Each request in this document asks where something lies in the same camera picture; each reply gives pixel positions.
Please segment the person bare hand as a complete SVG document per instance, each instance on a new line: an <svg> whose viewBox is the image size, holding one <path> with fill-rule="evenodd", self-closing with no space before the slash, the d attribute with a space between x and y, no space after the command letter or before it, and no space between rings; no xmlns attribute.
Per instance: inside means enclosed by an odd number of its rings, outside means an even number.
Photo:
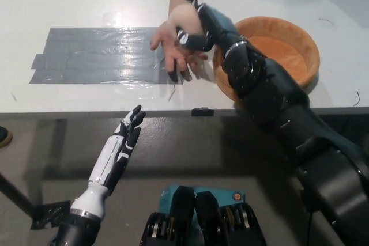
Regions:
<svg viewBox="0 0 369 246"><path fill-rule="evenodd" d="M150 49L156 50L159 44L163 49L165 69L171 81L178 81L178 71L185 80L191 81L189 69L197 79L202 78L201 62L208 59L207 54L183 49L171 34L168 21L158 27L150 41Z"/></svg>

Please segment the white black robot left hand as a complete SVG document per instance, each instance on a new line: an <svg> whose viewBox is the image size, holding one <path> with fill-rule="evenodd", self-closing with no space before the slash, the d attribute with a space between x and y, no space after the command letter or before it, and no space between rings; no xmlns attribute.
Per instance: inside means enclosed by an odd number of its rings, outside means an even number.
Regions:
<svg viewBox="0 0 369 246"><path fill-rule="evenodd" d="M145 116L146 112L138 105L123 118L101 150L90 174L90 182L106 187L110 194L114 191L129 163Z"/></svg>

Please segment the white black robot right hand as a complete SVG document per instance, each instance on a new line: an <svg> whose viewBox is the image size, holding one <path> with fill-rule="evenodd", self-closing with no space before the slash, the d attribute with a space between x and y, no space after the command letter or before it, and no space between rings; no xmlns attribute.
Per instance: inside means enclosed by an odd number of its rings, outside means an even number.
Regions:
<svg viewBox="0 0 369 246"><path fill-rule="evenodd" d="M195 9L200 27L205 33L195 35L177 26L177 39L181 47L190 51L208 52L215 45L227 50L233 44L242 41L230 18L205 3L199 3L198 0L186 1Z"/></svg>

